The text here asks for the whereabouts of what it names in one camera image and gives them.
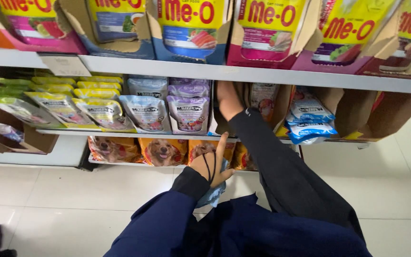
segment purple pet food pouch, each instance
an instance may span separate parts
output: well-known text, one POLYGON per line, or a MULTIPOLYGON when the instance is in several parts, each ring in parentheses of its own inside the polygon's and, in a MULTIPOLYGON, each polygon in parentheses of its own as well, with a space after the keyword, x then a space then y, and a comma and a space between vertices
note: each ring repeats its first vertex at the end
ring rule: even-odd
POLYGON ((207 124, 210 98, 168 96, 167 100, 170 114, 177 120, 181 131, 201 131, 202 124, 207 124))
POLYGON ((209 85, 210 80, 208 79, 187 79, 187 78, 169 78, 169 85, 209 85))
POLYGON ((180 97, 204 97, 209 96, 209 85, 170 85, 168 86, 168 94, 170 96, 180 97))

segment black sleeve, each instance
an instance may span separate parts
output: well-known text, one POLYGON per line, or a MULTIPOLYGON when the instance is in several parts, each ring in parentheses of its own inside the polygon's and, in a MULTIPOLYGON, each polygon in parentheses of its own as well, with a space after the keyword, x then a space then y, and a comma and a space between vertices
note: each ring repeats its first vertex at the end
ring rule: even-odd
POLYGON ((352 228, 363 239, 351 205, 288 145, 280 142, 258 110, 244 110, 229 124, 258 167, 260 182, 273 211, 352 228))
POLYGON ((199 201, 210 189, 209 182, 199 172, 191 167, 185 167, 182 173, 174 180, 169 191, 177 191, 199 201))

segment person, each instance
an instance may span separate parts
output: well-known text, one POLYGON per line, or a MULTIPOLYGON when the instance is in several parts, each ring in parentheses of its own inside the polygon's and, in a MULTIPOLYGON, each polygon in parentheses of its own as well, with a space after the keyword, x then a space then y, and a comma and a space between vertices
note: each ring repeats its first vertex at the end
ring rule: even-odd
POLYGON ((216 153, 193 160, 131 217, 104 257, 371 256, 353 208, 287 145, 258 110, 244 109, 232 82, 217 83, 219 109, 258 167, 270 210, 255 194, 218 204, 199 222, 197 201, 235 172, 219 173, 227 133, 216 153))

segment hand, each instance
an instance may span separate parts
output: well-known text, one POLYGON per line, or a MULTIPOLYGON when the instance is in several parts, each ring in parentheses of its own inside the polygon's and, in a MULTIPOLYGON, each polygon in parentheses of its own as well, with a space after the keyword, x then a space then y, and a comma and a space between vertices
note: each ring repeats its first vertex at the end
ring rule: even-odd
POLYGON ((220 112, 227 121, 243 111, 244 108, 231 81, 218 81, 216 96, 220 112))
POLYGON ((223 181, 230 178, 232 174, 236 173, 236 170, 229 169, 225 170, 220 173, 221 164, 223 162, 223 156, 225 153, 226 148, 226 139, 228 138, 229 133, 225 132, 221 138, 220 142, 218 143, 218 147, 216 148, 216 160, 214 158, 214 153, 206 153, 205 161, 202 155, 196 157, 190 164, 190 167, 197 171, 201 176, 205 177, 205 179, 209 180, 209 170, 207 165, 210 169, 210 178, 213 177, 212 183, 210 184, 211 188, 215 188, 220 185, 223 181))

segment price tag label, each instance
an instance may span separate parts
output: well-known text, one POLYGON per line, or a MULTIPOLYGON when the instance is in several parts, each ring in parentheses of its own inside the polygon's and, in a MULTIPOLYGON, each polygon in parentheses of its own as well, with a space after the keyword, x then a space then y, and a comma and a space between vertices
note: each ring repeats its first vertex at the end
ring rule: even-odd
POLYGON ((77 55, 38 54, 55 76, 91 77, 91 73, 77 55))

